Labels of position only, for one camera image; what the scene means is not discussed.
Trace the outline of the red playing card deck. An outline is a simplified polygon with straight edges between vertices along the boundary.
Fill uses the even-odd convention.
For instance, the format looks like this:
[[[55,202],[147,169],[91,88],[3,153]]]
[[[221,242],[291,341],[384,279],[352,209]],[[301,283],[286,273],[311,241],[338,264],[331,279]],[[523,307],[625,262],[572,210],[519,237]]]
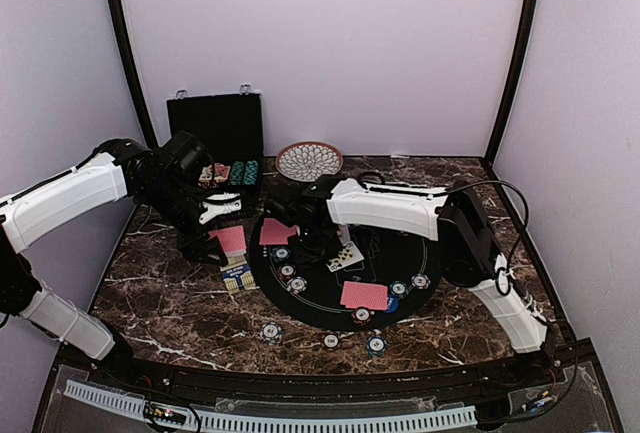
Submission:
[[[211,239],[217,238],[227,256],[243,255],[247,251],[244,227],[236,225],[232,227],[211,230]]]

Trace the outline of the red cards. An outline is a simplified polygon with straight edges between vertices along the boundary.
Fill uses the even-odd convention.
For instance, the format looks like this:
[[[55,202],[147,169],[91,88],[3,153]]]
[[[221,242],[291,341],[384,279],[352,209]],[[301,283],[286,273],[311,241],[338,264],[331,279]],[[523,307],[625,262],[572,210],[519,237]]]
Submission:
[[[265,218],[260,229],[259,244],[261,246],[287,245],[290,237],[297,236],[299,228],[286,226],[275,218]]]
[[[340,304],[350,309],[385,311],[388,308],[388,287],[376,283],[345,281]]]

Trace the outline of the blue small blind button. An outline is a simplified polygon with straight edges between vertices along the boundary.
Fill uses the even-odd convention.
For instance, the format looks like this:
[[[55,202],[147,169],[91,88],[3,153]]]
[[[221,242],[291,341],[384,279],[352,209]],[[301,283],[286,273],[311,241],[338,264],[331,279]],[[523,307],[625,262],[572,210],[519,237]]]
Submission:
[[[399,306],[399,299],[395,296],[389,296],[386,312],[388,314],[395,312]]]

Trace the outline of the brown white chip stack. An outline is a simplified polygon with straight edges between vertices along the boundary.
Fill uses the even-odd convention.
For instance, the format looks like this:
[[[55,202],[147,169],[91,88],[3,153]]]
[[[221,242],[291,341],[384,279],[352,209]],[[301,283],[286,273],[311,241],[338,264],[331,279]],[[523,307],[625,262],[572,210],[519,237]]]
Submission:
[[[339,345],[339,338],[335,334],[326,334],[323,337],[323,345],[325,348],[333,349]]]

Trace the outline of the blue tan chip stack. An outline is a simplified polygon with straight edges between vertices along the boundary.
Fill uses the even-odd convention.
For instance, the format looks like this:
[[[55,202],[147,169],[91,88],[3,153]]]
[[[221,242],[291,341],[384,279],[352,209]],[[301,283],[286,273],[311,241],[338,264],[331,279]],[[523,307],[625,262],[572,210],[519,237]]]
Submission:
[[[265,323],[260,329],[260,338],[266,344],[278,345],[282,341],[283,330],[277,323]]]

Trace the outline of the blue green chip stack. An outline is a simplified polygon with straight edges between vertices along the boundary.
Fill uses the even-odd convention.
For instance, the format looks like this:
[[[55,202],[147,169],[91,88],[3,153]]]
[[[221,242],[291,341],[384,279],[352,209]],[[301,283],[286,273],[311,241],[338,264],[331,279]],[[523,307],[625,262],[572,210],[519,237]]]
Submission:
[[[382,357],[388,344],[384,337],[373,335],[366,340],[366,351],[370,357]]]

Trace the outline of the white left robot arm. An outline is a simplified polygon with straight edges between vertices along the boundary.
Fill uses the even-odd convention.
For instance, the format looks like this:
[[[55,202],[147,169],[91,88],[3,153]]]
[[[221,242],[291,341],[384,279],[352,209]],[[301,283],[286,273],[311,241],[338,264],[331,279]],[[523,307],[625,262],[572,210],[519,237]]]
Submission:
[[[196,263],[223,266],[226,254],[211,237],[216,219],[238,212],[239,194],[197,186],[212,164],[204,145],[180,132],[165,145],[146,147],[111,139],[76,166],[1,199],[1,312],[26,320],[86,357],[120,389],[141,380],[140,365],[119,333],[60,297],[32,270],[26,252],[49,236],[70,232],[71,223],[98,208],[131,199],[148,205],[178,235],[177,249]]]

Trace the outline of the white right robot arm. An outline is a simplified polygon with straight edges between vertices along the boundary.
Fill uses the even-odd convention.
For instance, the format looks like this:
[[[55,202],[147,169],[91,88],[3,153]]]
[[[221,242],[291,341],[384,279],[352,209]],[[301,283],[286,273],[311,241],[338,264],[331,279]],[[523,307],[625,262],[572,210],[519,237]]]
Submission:
[[[323,256],[338,245],[340,225],[401,231],[430,241],[441,276],[473,293],[506,332],[522,356],[510,366],[521,387],[534,385],[549,369],[542,346],[548,327],[533,296],[521,287],[472,185],[418,188],[374,184],[323,175],[287,200],[283,220],[308,230],[303,245]]]

